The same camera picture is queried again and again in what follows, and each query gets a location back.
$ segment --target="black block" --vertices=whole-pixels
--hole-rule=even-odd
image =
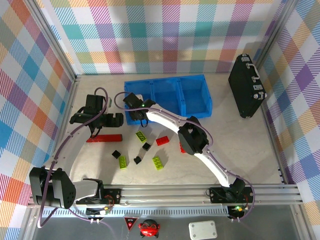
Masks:
[[[135,162],[135,164],[138,164],[141,162],[141,158],[139,156],[136,156],[136,158],[133,159],[133,161]]]
[[[142,146],[142,148],[146,151],[148,151],[150,149],[150,147],[151,147],[151,145],[147,142]]]
[[[114,156],[116,159],[118,159],[118,157],[121,156],[121,153],[118,152],[117,150],[115,150],[115,151],[112,153],[112,156]]]

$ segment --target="blue bin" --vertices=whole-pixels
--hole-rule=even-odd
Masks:
[[[143,99],[151,99],[164,109],[183,117],[210,117],[212,99],[205,76],[179,76],[138,81],[126,81],[124,90],[141,94]],[[125,113],[128,125],[140,124]]]

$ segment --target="triangle sticker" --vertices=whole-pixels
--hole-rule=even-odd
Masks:
[[[126,226],[128,227],[128,230],[129,230],[129,231],[131,230],[131,228],[134,226],[135,222],[136,222],[138,219],[139,219],[138,217],[128,217],[128,216],[125,216],[125,217],[124,217]]]

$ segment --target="red lego brick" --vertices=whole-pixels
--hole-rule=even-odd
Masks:
[[[163,137],[158,138],[158,139],[155,140],[155,141],[156,141],[156,144],[157,144],[158,146],[161,146],[161,145],[163,145],[163,144],[168,143],[168,142],[169,142],[169,138],[168,138],[167,136],[163,136]]]
[[[89,138],[87,143],[110,143],[122,142],[122,134],[98,135],[95,138]]]
[[[181,151],[183,154],[185,154],[186,151],[182,148],[181,143],[179,143],[179,144],[180,144],[180,151]]]

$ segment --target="plaid wall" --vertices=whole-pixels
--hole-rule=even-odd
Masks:
[[[300,0],[260,75],[281,161],[320,239],[320,0]]]
[[[263,48],[286,2],[37,1],[79,74],[229,72]]]
[[[16,239],[28,173],[53,150],[72,80],[22,0],[0,0],[0,240]]]

